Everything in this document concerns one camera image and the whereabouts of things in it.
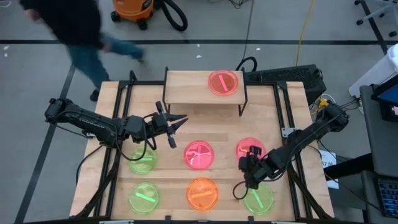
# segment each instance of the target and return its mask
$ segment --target chair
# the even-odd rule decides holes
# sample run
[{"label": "chair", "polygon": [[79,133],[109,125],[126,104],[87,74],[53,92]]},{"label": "chair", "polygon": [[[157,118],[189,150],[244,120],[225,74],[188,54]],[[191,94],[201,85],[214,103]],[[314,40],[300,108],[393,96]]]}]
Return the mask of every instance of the chair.
[{"label": "chair", "polygon": [[[361,3],[361,1],[363,0],[355,0],[354,4],[357,6],[358,4]],[[396,24],[398,26],[398,4],[396,0],[366,0],[367,2],[371,2],[374,4],[377,4],[379,6],[381,6],[381,9],[378,9],[376,12],[373,12],[365,17],[363,17],[362,19],[356,21],[356,25],[361,25],[363,23],[364,20],[373,18],[375,16],[379,16],[379,17],[383,17],[385,15],[385,12],[387,11],[392,11],[392,13],[394,13],[394,17],[396,20]],[[397,35],[396,31],[391,31],[389,33],[390,37],[394,37]]]}]

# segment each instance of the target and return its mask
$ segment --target green petri dish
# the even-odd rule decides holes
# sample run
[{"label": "green petri dish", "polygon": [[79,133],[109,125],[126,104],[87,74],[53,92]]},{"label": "green petri dish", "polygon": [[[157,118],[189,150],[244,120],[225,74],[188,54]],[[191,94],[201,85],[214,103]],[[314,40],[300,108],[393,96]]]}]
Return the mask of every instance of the green petri dish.
[{"label": "green petri dish", "polygon": [[259,184],[257,190],[249,189],[243,202],[250,212],[256,215],[265,215],[268,214],[274,206],[274,193],[272,193],[272,190],[267,185]]},{"label": "green petri dish", "polygon": [[[143,152],[144,146],[138,146],[134,149],[131,158],[140,158]],[[134,173],[144,175],[155,169],[156,163],[156,152],[147,147],[144,157],[138,161],[131,161],[129,166]]]},{"label": "green petri dish", "polygon": [[152,213],[159,203],[159,190],[155,184],[142,182],[137,184],[130,193],[130,206],[140,215]]}]

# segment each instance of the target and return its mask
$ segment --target person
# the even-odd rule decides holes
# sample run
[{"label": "person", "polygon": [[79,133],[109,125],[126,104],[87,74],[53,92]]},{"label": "person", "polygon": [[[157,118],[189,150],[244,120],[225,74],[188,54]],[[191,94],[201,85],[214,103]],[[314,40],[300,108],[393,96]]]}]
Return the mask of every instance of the person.
[{"label": "person", "polygon": [[90,100],[97,101],[101,83],[109,80],[98,51],[129,55],[143,62],[143,49],[101,32],[101,16],[94,0],[20,0],[26,16],[42,19],[67,46],[72,63],[94,84]]}]

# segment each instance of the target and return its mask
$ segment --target computer monitor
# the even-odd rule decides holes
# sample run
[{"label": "computer monitor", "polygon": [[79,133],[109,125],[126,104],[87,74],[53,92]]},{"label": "computer monitor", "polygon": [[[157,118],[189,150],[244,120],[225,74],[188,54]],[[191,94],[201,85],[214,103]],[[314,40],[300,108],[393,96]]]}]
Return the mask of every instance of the computer monitor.
[{"label": "computer monitor", "polygon": [[379,85],[373,93],[372,99],[398,106],[398,75]]},{"label": "computer monitor", "polygon": [[398,121],[398,75],[379,85],[372,99],[380,102],[382,119]]}]

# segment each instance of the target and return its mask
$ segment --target red petri dish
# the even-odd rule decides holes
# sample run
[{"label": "red petri dish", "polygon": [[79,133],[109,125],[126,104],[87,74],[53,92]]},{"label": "red petri dish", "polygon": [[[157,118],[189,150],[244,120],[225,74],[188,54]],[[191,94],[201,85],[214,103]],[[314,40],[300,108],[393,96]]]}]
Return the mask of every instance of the red petri dish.
[{"label": "red petri dish", "polygon": [[217,70],[209,75],[208,86],[217,95],[229,96],[238,89],[238,78],[231,71]]},{"label": "red petri dish", "polygon": [[250,146],[257,146],[261,148],[261,154],[258,155],[258,158],[263,157],[267,153],[266,147],[262,144],[262,142],[260,142],[260,140],[255,138],[244,138],[236,145],[236,157],[238,159],[240,157],[246,157],[247,152],[250,150]]},{"label": "red petri dish", "polygon": [[184,150],[184,160],[192,169],[205,170],[213,163],[213,148],[205,141],[193,141]]}]

